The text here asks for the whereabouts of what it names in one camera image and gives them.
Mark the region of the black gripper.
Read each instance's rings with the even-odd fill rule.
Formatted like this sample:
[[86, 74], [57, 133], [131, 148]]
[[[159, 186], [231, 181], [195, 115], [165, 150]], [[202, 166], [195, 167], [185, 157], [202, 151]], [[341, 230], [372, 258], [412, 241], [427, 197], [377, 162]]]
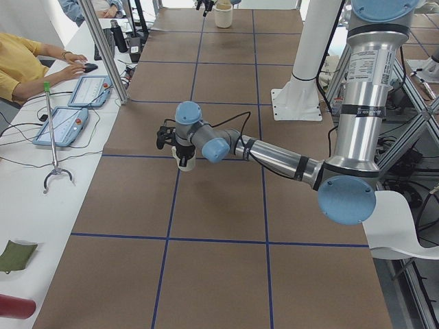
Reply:
[[174, 158], [176, 164], [180, 167], [181, 158], [183, 167], [195, 167], [195, 146], [187, 139], [176, 135], [176, 148], [174, 148]]

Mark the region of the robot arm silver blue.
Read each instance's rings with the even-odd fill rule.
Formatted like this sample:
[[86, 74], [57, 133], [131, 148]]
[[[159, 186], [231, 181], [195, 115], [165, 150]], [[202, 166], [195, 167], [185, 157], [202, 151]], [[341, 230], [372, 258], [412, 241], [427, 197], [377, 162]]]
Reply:
[[[318, 119], [316, 84], [338, 24], [342, 1], [312, 1], [300, 37], [292, 76], [272, 91], [276, 120]], [[375, 149], [396, 51], [407, 41], [416, 1], [352, 1], [347, 44], [351, 55], [333, 153], [317, 161], [246, 136], [237, 130], [215, 130], [202, 118], [201, 107], [185, 101], [176, 108], [171, 143], [178, 166], [189, 171], [195, 153], [212, 163], [232, 154], [267, 170], [307, 183], [318, 194], [321, 211], [332, 221], [356, 225], [376, 206], [379, 167]]]

